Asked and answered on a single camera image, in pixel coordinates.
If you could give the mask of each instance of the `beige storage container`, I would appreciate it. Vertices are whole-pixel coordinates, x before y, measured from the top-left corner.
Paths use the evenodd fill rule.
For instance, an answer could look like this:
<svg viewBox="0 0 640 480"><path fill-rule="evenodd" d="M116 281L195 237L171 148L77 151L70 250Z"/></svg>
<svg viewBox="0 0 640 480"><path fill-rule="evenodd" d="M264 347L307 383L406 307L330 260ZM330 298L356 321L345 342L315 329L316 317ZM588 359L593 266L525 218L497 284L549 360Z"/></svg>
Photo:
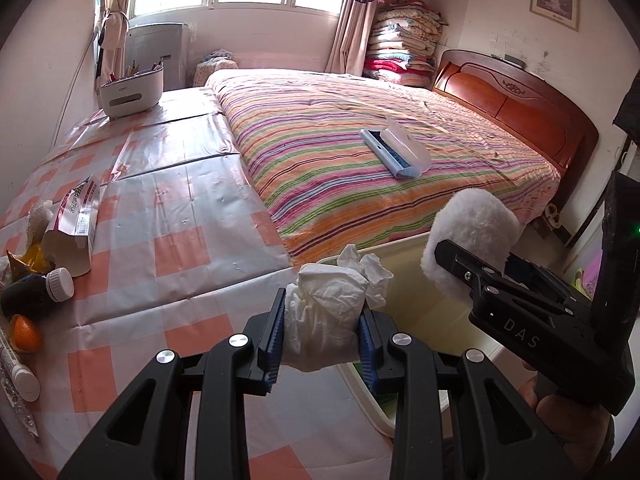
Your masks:
<svg viewBox="0 0 640 480"><path fill-rule="evenodd" d="M415 235L396 242L359 251L361 255L376 254L382 266L394 274L383 312L393 316L398 330L427 343L431 349L460 355L469 348L486 354L514 386L520 386L532 376L522 367L520 359L489 337L468 320L468 308L442 295L420 268L422 252L429 234ZM337 256L320 260L335 265ZM389 402L381 408L367 390L352 364L338 365L340 373L367 415L372 425L387 436L396 429L396 404ZM451 434L449 399L440 391L443 435Z"/></svg>

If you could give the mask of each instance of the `tube cap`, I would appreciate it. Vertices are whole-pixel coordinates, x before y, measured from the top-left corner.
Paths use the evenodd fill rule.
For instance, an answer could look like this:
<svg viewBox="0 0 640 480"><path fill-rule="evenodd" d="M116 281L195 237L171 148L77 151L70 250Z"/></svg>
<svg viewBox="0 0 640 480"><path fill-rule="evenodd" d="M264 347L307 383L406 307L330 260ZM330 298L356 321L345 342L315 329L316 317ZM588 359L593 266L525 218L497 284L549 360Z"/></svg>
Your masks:
<svg viewBox="0 0 640 480"><path fill-rule="evenodd" d="M20 396L27 402L33 402L40 396L40 383L27 367L15 367L11 380Z"/></svg>
<svg viewBox="0 0 640 480"><path fill-rule="evenodd" d="M65 267L54 269L47 274L47 292L53 301L57 303L66 301L75 291L74 280Z"/></svg>

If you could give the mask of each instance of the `green object in bin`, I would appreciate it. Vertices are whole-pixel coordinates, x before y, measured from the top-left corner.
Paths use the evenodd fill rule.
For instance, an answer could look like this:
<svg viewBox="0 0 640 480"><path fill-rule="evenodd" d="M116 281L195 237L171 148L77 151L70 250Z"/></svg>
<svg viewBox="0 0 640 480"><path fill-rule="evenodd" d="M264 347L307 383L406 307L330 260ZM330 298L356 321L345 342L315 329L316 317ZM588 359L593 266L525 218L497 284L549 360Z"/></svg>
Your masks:
<svg viewBox="0 0 640 480"><path fill-rule="evenodd" d="M353 367L356 368L358 375L362 379L362 365L360 363L353 363ZM390 402L396 402L398 400L398 394L371 394L380 407Z"/></svg>

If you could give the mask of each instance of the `stack of folded blankets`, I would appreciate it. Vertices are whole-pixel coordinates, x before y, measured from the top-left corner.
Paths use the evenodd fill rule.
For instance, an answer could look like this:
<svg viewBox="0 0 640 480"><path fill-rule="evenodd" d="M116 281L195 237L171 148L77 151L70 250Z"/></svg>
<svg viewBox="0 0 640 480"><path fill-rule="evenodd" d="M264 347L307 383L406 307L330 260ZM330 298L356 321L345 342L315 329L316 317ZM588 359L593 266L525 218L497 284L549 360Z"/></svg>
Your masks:
<svg viewBox="0 0 640 480"><path fill-rule="evenodd" d="M404 86L431 86L439 13L420 0L391 5L376 16L362 75Z"/></svg>

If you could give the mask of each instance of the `wall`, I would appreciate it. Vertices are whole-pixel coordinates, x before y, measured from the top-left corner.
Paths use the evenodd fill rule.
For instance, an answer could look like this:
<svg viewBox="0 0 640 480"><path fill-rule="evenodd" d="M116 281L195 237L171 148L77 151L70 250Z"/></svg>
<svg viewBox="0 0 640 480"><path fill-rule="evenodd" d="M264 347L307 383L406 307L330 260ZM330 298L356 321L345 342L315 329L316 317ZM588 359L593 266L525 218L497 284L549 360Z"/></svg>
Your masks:
<svg viewBox="0 0 640 480"><path fill-rule="evenodd" d="M49 151L66 94L94 28L95 0L33 0L0 51L0 210ZM86 56L64 132L97 109L94 56Z"/></svg>
<svg viewBox="0 0 640 480"><path fill-rule="evenodd" d="M530 0L425 0L449 22L447 48L507 53L573 100L600 133L581 181L562 210L574 233L618 158L625 134L612 125L640 67L640 53L607 0L580 0L578 32L529 12Z"/></svg>
<svg viewBox="0 0 640 480"><path fill-rule="evenodd" d="M190 28L188 74L209 52L226 48L241 68L324 71L338 17L260 8L178 9L139 16L131 26L182 22Z"/></svg>

